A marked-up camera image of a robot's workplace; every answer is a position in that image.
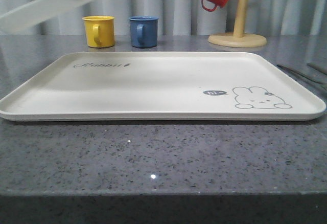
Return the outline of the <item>white round plate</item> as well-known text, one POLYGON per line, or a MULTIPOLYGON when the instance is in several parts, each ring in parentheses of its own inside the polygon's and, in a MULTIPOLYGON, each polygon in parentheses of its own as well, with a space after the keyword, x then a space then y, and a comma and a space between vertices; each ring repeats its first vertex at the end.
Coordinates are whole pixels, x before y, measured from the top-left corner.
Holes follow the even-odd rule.
POLYGON ((20 32, 93 0, 33 0, 1 15, 1 31, 20 32))

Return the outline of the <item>silver metal fork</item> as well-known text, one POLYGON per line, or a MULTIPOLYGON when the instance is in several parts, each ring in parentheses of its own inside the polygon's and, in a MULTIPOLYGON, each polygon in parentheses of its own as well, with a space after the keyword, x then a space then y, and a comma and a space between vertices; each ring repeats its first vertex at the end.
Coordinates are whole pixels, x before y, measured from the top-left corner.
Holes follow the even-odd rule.
POLYGON ((290 72, 290 73, 293 73, 293 74, 299 75, 299 76, 301 76, 301 77, 303 77, 303 78, 305 78, 305 79, 307 79, 307 80, 309 80, 309 81, 311 81, 311 82, 313 82, 313 83, 319 84, 320 87, 326 91, 326 83, 325 83, 325 82, 322 82, 322 81, 316 80, 316 79, 314 79, 313 77, 310 77, 309 75, 306 75, 306 74, 304 74, 304 73, 302 73, 302 72, 300 72, 300 71, 298 71, 298 70, 295 70, 295 69, 293 69, 293 68, 289 68, 289 67, 284 66, 284 65, 277 64, 276 66, 277 66, 278 68, 282 69, 282 70, 285 70, 285 71, 288 71, 288 72, 290 72))

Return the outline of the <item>yellow mug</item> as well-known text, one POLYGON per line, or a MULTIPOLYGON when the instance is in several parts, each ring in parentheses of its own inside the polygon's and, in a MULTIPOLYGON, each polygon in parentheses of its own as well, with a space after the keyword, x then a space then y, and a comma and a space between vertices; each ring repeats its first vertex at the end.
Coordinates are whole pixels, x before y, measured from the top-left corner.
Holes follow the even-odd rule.
POLYGON ((89 47, 108 48, 115 45, 113 16, 86 16, 82 20, 89 47))

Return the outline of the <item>blue mug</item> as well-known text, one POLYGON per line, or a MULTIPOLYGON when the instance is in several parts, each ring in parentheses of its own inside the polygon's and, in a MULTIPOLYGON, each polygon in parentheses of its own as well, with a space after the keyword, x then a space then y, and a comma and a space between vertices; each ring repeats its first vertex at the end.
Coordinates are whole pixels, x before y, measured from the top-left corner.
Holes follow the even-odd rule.
POLYGON ((158 17, 132 16, 129 17, 131 45, 137 48, 157 46, 158 17))

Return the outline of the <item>beige rabbit serving tray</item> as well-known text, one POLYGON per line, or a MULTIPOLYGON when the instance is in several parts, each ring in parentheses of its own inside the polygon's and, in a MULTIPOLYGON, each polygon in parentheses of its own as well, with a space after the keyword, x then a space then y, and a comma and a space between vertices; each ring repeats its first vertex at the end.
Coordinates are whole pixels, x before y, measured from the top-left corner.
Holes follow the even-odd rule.
POLYGON ((1 99, 1 117, 12 121, 305 121, 325 110, 246 52, 72 53, 1 99))

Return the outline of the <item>wooden mug tree stand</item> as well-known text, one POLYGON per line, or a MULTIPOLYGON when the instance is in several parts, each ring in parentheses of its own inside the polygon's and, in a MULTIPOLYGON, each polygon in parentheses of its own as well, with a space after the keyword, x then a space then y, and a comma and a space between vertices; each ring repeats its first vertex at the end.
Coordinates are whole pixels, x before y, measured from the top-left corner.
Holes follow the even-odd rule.
POLYGON ((264 46, 267 43, 264 36, 245 33, 247 7, 248 0, 238 0, 233 32, 210 35, 208 42, 219 46, 233 48, 254 48, 264 46))

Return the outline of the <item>grey pleated curtain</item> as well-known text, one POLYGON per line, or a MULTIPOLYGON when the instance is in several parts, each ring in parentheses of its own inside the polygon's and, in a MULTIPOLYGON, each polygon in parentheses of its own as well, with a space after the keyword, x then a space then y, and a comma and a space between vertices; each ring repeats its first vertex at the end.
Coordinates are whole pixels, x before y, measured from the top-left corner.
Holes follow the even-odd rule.
MULTIPOLYGON (((209 35, 233 30, 238 0, 214 12, 200 0, 95 0, 43 23, 22 30, 23 35, 82 35, 82 17, 109 15, 115 33, 128 35, 130 16, 157 16, 160 35, 209 35)), ((245 30, 264 36, 325 35, 326 0, 248 0, 245 30)))

